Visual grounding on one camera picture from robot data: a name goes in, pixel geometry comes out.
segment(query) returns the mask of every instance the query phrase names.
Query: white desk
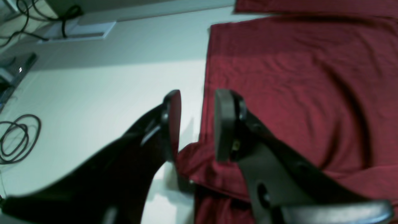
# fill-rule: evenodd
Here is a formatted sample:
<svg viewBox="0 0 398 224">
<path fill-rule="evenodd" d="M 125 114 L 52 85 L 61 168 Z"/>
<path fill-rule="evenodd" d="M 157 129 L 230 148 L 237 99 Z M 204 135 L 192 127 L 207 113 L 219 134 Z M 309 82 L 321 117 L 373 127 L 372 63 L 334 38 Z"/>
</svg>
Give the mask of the white desk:
<svg viewBox="0 0 398 224">
<path fill-rule="evenodd" d="M 32 113 L 43 126 L 24 161 L 0 167 L 7 195 L 31 193 L 59 180 L 120 137 L 172 89 L 180 89 L 182 97 L 179 148 L 197 141 L 209 27 L 258 17 L 232 11 L 120 22 L 102 41 L 11 47 L 6 54 L 34 51 L 40 58 L 0 120 Z M 167 163 L 155 175 L 142 223 L 192 222 L 193 196 L 178 192 L 171 169 Z"/>
</svg>

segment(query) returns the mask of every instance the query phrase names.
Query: black cable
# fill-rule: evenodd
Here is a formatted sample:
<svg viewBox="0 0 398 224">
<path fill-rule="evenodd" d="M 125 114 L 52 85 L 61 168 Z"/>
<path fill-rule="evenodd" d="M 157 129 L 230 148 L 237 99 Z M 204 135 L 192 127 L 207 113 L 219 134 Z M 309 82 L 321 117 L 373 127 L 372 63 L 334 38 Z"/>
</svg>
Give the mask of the black cable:
<svg viewBox="0 0 398 224">
<path fill-rule="evenodd" d="M 18 10 L 24 14 L 25 16 L 29 16 L 26 14 L 26 12 L 24 12 L 19 6 L 18 6 L 18 2 L 19 1 L 24 1 L 24 0 L 17 0 L 17 8 Z M 37 7 L 36 7 L 36 3 L 34 0 L 32 0 L 32 6 L 33 9 L 37 12 L 37 14 L 39 14 L 40 16 L 42 16 L 43 18 L 38 18 L 35 16 L 29 16 L 31 19 L 33 20 L 37 20 L 37 21 L 42 21 L 42 22 L 62 22 L 62 36 L 64 38 L 68 38 L 68 36 L 66 35 L 66 31 L 65 31 L 65 27 L 66 27 L 66 22 L 67 20 L 71 20 L 71 19 L 75 19 L 81 15 L 83 15 L 83 11 L 82 8 L 78 5 L 74 5 L 72 7 L 70 7 L 63 16 L 60 16 L 58 18 L 52 18 L 49 17 L 47 15 L 45 15 L 44 13 L 42 13 Z"/>
<path fill-rule="evenodd" d="M 23 15 L 23 14 L 20 13 L 20 14 L 18 14 L 17 16 L 13 16 L 12 19 L 8 19 L 8 20 L 6 20 L 6 22 L 9 22 L 9 21 L 12 21 L 12 20 L 14 20 L 14 19 L 16 19 L 16 18 L 19 18 L 19 17 L 22 16 L 22 15 Z"/>
<path fill-rule="evenodd" d="M 16 5 L 17 5 L 17 8 L 18 8 L 19 12 L 20 12 L 21 14 L 23 14 L 23 15 L 26 16 L 25 25 L 23 26 L 23 28 L 22 28 L 21 30 L 14 32 L 14 33 L 13 33 L 11 36 L 9 36 L 9 37 L 0 36 L 0 39 L 6 39 L 6 40 L 7 40 L 4 44 L 1 44 L 1 45 L 0 45 L 0 48 L 5 47 L 6 45 L 8 45 L 8 44 L 10 43 L 10 41 L 11 41 L 14 37 L 16 37 L 17 35 L 19 35 L 19 34 L 21 34 L 21 33 L 26 34 L 26 35 L 29 35 L 29 36 L 32 36 L 32 37 L 35 37 L 35 38 L 38 38 L 38 39 L 41 39 L 41 40 L 43 40 L 43 41 L 48 41 L 48 40 L 49 40 L 48 38 L 44 38 L 44 37 L 41 37 L 41 36 L 39 36 L 39 35 L 36 35 L 36 34 L 33 34 L 33 33 L 28 33 L 28 32 L 25 31 L 25 29 L 26 29 L 26 27 L 27 27 L 27 24 L 28 24 L 28 22 L 29 22 L 29 19 L 33 19 L 33 20 L 37 20 L 37 21 L 41 21 L 41 22 L 59 22 L 59 21 L 61 21 L 61 22 L 62 22 L 62 36 L 63 36 L 64 38 L 68 38 L 68 36 L 66 35 L 66 31 L 65 31 L 65 27 L 66 27 L 66 22 L 67 22 L 67 20 L 75 19 L 75 18 L 77 18 L 77 17 L 83 15 L 83 11 L 82 11 L 81 7 L 78 6 L 78 5 L 74 5 L 74 6 L 70 7 L 70 8 L 66 11 L 66 13 L 65 13 L 63 16 L 60 16 L 59 18 L 51 18 L 51 17 L 48 17 L 48 16 L 46 16 L 45 14 L 43 14 L 41 11 L 39 11 L 39 9 L 36 7 L 36 2 L 37 2 L 37 1 L 38 1 L 38 0 L 36 0 L 36 1 L 35 1 L 35 0 L 32 0 L 32 5 L 31 5 L 30 7 L 28 7 L 28 5 L 27 5 L 27 3 L 25 2 L 25 0 L 17 0 Z M 26 11 L 24 11 L 23 9 L 21 9 L 21 7 L 20 7 L 20 5 L 19 5 L 20 2 L 22 2 L 22 3 L 24 4 Z M 35 10 L 40 16 L 44 17 L 44 19 L 43 19 L 43 18 L 38 18 L 38 17 L 35 17 L 35 16 L 31 16 L 31 15 L 29 14 L 29 9 L 30 9 L 31 7 L 33 7 L 34 10 Z"/>
<path fill-rule="evenodd" d="M 35 138 L 33 140 L 32 145 L 30 146 L 30 148 L 28 148 L 29 134 L 28 134 L 27 125 L 26 124 L 18 124 L 18 121 L 23 119 L 23 118 L 33 118 L 37 122 L 36 135 L 35 135 Z M 3 136 L 0 138 L 0 165 L 13 164 L 13 163 L 17 163 L 17 162 L 20 162 L 20 161 L 24 160 L 30 154 L 30 152 L 32 151 L 32 149 L 36 145 L 37 139 L 39 138 L 40 131 L 41 131 L 41 120 L 36 115 L 25 114 L 25 115 L 22 115 L 22 116 L 18 117 L 13 122 L 2 121 L 2 122 L 0 122 L 0 124 L 9 124 L 10 125 L 10 126 L 8 126 L 6 132 L 3 134 Z M 6 137 L 7 137 L 7 135 L 9 133 L 13 132 L 17 128 L 20 128 L 20 129 L 23 130 L 23 132 L 24 132 L 23 138 L 20 141 L 20 143 L 18 144 L 18 146 L 15 147 L 14 150 L 12 150 L 12 152 L 6 153 L 4 151 L 4 141 L 5 141 Z"/>
<path fill-rule="evenodd" d="M 41 40 L 43 40 L 43 41 L 48 41 L 48 40 L 49 40 L 49 39 L 47 39 L 47 38 L 40 37 L 40 36 L 38 36 L 38 35 L 36 35 L 36 34 L 25 32 L 25 29 L 26 29 L 26 27 L 27 27 L 27 25 L 28 25 L 28 23 L 29 23 L 29 9 L 28 9 L 27 3 L 26 3 L 25 1 L 23 1 L 23 0 L 17 0 L 17 7 L 18 7 L 18 9 L 20 9 L 20 7 L 18 6 L 18 2 L 19 2 L 19 1 L 22 1 L 23 4 L 25 5 L 25 8 L 27 9 L 26 12 L 25 12 L 25 13 L 26 13 L 26 21 L 25 21 L 25 24 L 24 24 L 24 26 L 22 27 L 22 29 L 20 29 L 19 31 L 14 32 L 14 33 L 13 33 L 11 36 L 9 36 L 9 37 L 0 36 L 0 39 L 7 39 L 7 41 L 6 41 L 4 44 L 1 44 L 1 45 L 0 45 L 0 48 L 5 47 L 6 45 L 8 45 L 8 44 L 10 43 L 10 41 L 11 41 L 14 37 L 18 36 L 18 35 L 21 34 L 21 33 L 24 33 L 24 34 L 33 36 L 33 37 L 35 37 L 35 38 L 39 38 L 39 39 L 41 39 Z"/>
</svg>

